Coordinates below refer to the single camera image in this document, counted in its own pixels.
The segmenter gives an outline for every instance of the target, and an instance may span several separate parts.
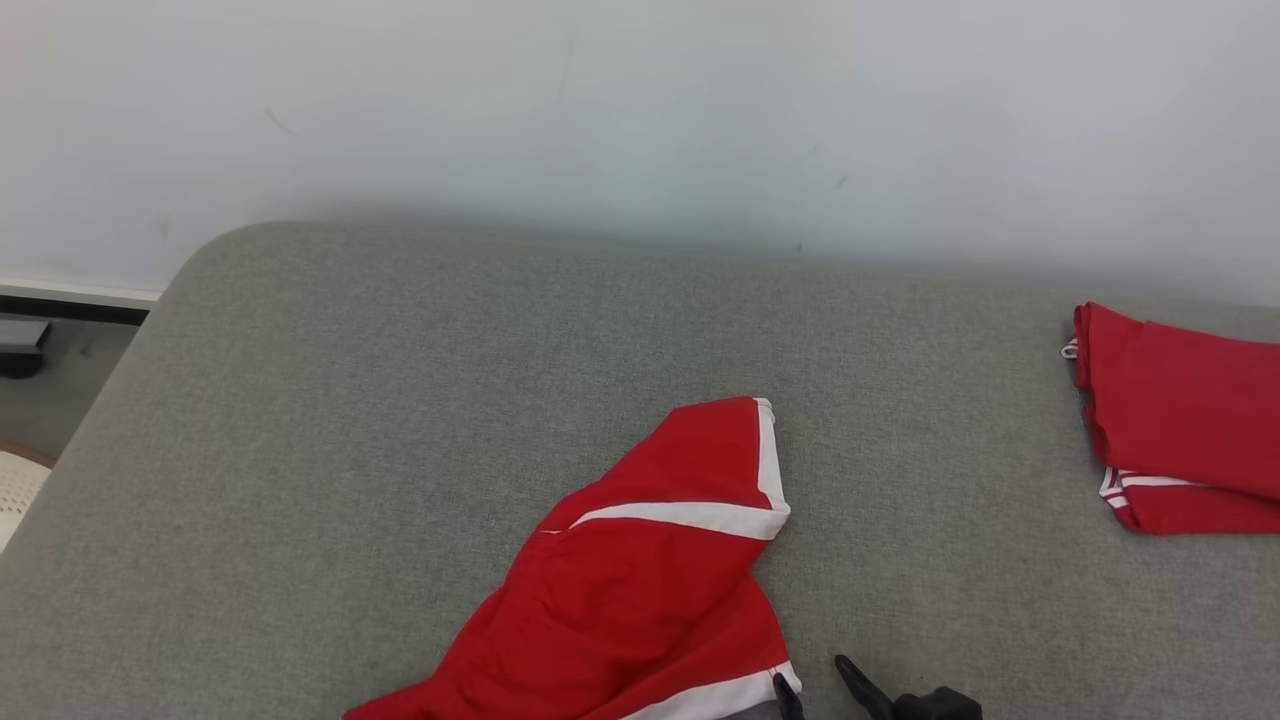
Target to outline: brown edge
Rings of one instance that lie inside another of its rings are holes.
[[[20,445],[14,445],[12,442],[3,442],[3,441],[0,441],[0,452],[8,452],[9,455],[17,455],[18,457],[22,457],[23,460],[31,460],[36,465],[44,465],[45,468],[49,468],[50,470],[54,469],[55,460],[52,457],[50,457],[47,455],[44,455],[41,452],[36,452],[35,450],[31,450],[28,447],[23,447]]]

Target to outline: gray floor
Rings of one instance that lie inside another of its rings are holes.
[[[51,322],[54,329],[45,343],[44,369],[23,380],[0,378],[0,441],[58,457],[138,328]]]

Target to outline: wall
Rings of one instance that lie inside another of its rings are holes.
[[[0,275],[384,218],[1280,305],[1277,69],[1271,0],[6,0]]]

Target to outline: red garment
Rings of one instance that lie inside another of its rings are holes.
[[[1280,532],[1280,345],[1075,310],[1102,496],[1134,530]]]
[[[751,578],[786,521],[773,411],[680,407],[562,500],[429,679],[344,720],[712,720],[799,680]]]

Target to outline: gray padded table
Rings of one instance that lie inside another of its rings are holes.
[[[0,555],[0,716],[334,719],[429,675],[536,521],[673,406],[772,400],[756,574],[831,656],[995,719],[1274,719],[1280,538],[1097,496],[1088,297],[268,224],[183,268]],[[1280,341],[1280,311],[1116,309]],[[772,717],[762,706],[744,716]]]

